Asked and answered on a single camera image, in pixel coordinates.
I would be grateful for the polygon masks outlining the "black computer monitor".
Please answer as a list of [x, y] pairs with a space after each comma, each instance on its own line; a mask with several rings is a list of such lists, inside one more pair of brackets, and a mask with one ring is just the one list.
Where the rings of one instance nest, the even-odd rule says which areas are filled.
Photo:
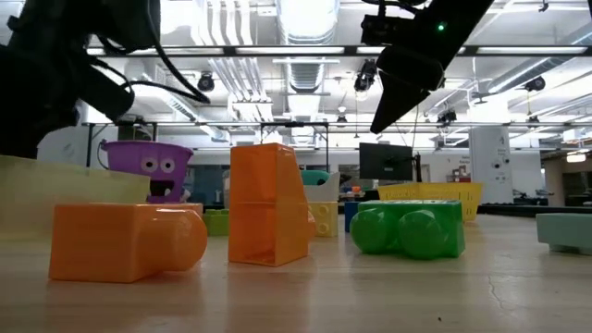
[[361, 179], [411, 181], [413, 150], [409, 146], [361, 142], [359, 166]]

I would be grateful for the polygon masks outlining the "orange block with stud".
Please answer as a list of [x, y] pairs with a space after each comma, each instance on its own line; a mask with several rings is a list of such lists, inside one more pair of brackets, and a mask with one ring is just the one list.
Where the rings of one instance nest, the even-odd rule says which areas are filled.
[[60, 204], [48, 277], [132, 283], [182, 272], [203, 257], [207, 229], [195, 204]]

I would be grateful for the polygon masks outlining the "white plastic bin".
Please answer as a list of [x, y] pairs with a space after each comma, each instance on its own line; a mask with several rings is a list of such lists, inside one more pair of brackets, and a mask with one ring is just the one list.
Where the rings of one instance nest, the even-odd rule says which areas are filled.
[[331, 173], [328, 179], [320, 185], [305, 185], [304, 193], [309, 203], [329, 202], [339, 200], [340, 173]]

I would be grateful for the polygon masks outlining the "yellow plastic basket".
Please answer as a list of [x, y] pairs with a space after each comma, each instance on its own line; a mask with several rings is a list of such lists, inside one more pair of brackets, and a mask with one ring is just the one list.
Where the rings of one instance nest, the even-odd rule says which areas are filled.
[[483, 185], [473, 182], [411, 182], [377, 188], [379, 199], [386, 200], [456, 200], [462, 203], [464, 222], [476, 218]]

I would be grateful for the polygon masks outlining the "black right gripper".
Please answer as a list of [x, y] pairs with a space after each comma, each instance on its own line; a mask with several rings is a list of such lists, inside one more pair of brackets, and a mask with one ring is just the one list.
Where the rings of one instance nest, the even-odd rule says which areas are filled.
[[418, 106], [444, 81], [444, 68], [436, 59], [397, 45], [383, 49], [377, 67], [383, 92], [370, 127], [374, 134]]

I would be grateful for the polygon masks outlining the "teal foam die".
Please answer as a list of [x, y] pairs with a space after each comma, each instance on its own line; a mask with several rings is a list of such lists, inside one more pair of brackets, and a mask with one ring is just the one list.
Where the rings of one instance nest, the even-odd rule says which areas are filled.
[[302, 170], [301, 176], [304, 186], [318, 186], [326, 183], [330, 174], [325, 170]]

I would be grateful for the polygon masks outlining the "silver air duct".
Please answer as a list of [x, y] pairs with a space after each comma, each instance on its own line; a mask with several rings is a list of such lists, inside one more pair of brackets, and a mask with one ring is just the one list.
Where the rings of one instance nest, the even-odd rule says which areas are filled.
[[[285, 45], [333, 43], [339, 0], [275, 0], [281, 42]], [[295, 121], [313, 122], [319, 111], [318, 95], [326, 72], [321, 57], [288, 59], [285, 65], [287, 104]]]

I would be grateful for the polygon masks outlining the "pale yellow duplo brick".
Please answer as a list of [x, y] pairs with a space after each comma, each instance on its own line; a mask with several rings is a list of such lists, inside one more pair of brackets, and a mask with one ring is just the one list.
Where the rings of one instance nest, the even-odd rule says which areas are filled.
[[310, 202], [309, 212], [314, 218], [316, 237], [334, 238], [339, 233], [339, 205], [337, 202]]

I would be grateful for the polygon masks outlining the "yellow-green translucent tray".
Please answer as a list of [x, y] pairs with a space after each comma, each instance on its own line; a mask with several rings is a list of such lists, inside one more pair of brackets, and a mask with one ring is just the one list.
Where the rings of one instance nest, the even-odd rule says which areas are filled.
[[57, 204], [143, 204], [150, 179], [0, 155], [0, 241], [44, 238]]

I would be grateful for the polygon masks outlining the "black table frame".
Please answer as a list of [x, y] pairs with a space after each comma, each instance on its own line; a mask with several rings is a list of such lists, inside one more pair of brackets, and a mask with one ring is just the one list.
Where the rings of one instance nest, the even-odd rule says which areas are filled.
[[538, 214], [592, 214], [592, 207], [483, 204], [478, 206], [477, 213], [493, 216], [535, 217]]

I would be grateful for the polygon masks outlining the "mint green small block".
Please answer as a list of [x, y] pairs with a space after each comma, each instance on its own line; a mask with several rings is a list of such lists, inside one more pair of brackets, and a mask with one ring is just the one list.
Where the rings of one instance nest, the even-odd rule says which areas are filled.
[[553, 252], [592, 256], [592, 214], [538, 214], [536, 232]]

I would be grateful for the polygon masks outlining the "black overhead rig bar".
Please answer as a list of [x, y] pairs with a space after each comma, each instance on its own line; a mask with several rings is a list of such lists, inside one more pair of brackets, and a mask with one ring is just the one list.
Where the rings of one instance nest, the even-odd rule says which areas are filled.
[[[171, 57], [233, 57], [233, 56], [378, 56], [384, 50], [380, 46], [359, 45], [255, 45], [255, 46], [164, 46]], [[592, 57], [592, 45], [544, 45], [544, 46], [463, 46], [457, 53], [460, 57], [516, 56]]]

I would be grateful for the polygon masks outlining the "white column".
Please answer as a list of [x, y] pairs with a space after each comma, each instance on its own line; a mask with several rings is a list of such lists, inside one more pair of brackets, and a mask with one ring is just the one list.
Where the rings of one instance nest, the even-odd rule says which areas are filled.
[[472, 182], [481, 183], [481, 204], [511, 204], [512, 165], [506, 127], [477, 127], [469, 132]]

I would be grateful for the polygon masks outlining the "green two-stud block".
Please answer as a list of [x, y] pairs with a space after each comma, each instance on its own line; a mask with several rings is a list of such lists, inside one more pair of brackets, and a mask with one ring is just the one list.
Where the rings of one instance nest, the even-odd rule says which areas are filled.
[[418, 260], [458, 258], [465, 250], [462, 204], [455, 200], [368, 201], [350, 223], [366, 254], [402, 254]]

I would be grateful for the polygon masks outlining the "blue toy block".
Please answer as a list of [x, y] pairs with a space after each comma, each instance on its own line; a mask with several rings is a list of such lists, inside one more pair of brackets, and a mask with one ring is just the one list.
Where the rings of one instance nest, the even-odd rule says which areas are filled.
[[344, 230], [346, 233], [351, 231], [351, 222], [358, 213], [359, 204], [360, 202], [346, 202], [344, 204]]

